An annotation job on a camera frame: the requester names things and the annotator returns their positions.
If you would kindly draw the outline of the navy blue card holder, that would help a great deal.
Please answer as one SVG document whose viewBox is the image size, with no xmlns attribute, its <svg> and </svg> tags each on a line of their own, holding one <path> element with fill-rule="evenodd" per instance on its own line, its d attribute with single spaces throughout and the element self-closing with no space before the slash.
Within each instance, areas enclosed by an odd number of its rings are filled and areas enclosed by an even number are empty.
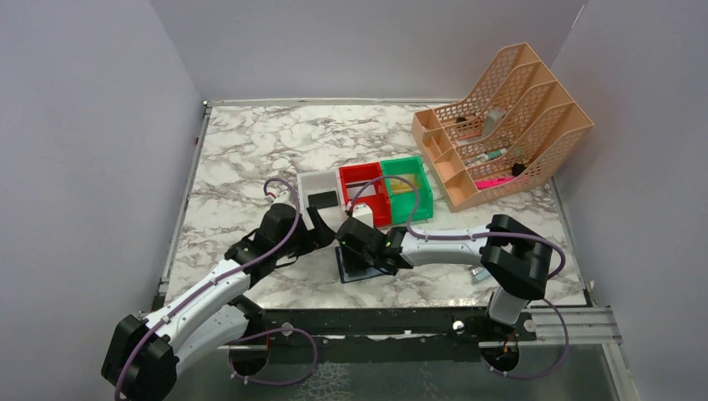
<svg viewBox="0 0 708 401">
<path fill-rule="evenodd" d="M 349 271 L 347 267 L 351 267 L 352 264 L 347 262 L 342 255 L 341 248 L 338 246 L 335 248 L 336 263 L 339 272 L 340 281 L 342 284 L 349 282 L 359 282 L 374 277 L 384 276 L 385 273 L 377 270 L 374 266 L 366 266 L 363 270 L 352 270 Z"/>
</svg>

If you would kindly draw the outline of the white plastic bin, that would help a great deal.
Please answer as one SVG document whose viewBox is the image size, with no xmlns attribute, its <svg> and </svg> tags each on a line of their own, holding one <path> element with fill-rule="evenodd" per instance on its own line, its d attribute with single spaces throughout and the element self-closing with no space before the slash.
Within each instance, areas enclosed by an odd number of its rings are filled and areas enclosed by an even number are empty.
<svg viewBox="0 0 708 401">
<path fill-rule="evenodd" d="M 296 177 L 296 183 L 306 227 L 314 227 L 313 220 L 306 210 L 309 206 L 314 206 L 326 225 L 337 231 L 345 220 L 338 169 L 300 173 Z"/>
</svg>

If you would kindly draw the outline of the red plastic bin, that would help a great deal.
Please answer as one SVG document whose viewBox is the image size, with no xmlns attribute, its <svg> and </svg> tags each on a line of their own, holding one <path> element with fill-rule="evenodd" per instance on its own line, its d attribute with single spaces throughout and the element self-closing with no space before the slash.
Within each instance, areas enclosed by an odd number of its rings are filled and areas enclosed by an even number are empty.
<svg viewBox="0 0 708 401">
<path fill-rule="evenodd" d="M 368 181 L 379 176 L 382 176 L 382 167 L 378 162 L 340 167 L 337 171 L 337 179 L 341 189 L 342 206 L 346 207 Z M 354 202 L 355 205 L 360 203 L 365 203 L 372 210 L 373 223 L 376 227 L 392 224 L 391 202 L 384 180 L 369 185 Z"/>
</svg>

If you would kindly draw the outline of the green plastic bin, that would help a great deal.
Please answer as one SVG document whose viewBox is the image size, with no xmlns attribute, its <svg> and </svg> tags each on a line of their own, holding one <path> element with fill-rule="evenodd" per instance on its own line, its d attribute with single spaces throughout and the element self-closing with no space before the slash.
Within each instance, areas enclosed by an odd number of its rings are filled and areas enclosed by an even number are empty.
<svg viewBox="0 0 708 401">
<path fill-rule="evenodd" d="M 380 166 L 384 175 L 402 177 L 416 188 L 419 202 L 413 221 L 424 221 L 433 217 L 432 189 L 419 156 L 382 160 Z M 415 192 L 410 185 L 398 179 L 386 180 L 386 186 L 391 202 L 392 224 L 402 225 L 407 222 L 412 208 L 416 205 Z"/>
</svg>

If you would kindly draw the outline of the peach desk organizer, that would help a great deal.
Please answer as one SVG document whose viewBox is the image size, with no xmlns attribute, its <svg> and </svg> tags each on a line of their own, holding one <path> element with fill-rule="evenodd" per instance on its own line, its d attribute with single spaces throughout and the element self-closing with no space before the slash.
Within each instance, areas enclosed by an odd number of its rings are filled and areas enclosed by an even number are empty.
<svg viewBox="0 0 708 401">
<path fill-rule="evenodd" d="M 484 119 L 496 108 L 508 112 L 482 137 Z M 468 96 L 416 112 L 412 137 L 452 212 L 546 184 L 594 127 L 550 68 L 528 43 L 501 48 Z M 475 155 L 506 148 L 506 154 L 466 166 Z M 475 180 L 512 176 L 514 163 L 527 169 L 514 180 L 479 190 Z"/>
</svg>

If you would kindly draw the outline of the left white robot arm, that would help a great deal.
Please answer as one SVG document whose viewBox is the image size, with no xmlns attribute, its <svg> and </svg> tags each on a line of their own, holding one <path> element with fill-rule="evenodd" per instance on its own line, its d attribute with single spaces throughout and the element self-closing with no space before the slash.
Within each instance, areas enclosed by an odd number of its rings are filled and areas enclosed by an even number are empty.
<svg viewBox="0 0 708 401">
<path fill-rule="evenodd" d="M 281 258 L 329 246 L 335 232 L 314 206 L 274 203 L 260 225 L 231 245 L 210 273 L 145 317 L 129 314 L 114 329 L 101 375 L 117 400 L 162 400 L 179 375 L 219 343 L 236 340 L 249 320 L 229 303 L 275 269 Z"/>
</svg>

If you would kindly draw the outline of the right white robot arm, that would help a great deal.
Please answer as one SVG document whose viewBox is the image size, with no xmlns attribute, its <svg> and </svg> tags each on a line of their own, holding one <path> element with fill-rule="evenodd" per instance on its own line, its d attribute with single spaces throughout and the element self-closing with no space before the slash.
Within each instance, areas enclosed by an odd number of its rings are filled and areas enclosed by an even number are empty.
<svg viewBox="0 0 708 401">
<path fill-rule="evenodd" d="M 394 227 L 388 232 L 350 217 L 336 240 L 345 261 L 388 274 L 432 264 L 484 268 L 498 284 L 488 304 L 488 318 L 509 327 L 531 301 L 544 298 L 552 255 L 561 251 L 507 215 L 495 215 L 486 226 L 472 229 Z"/>
</svg>

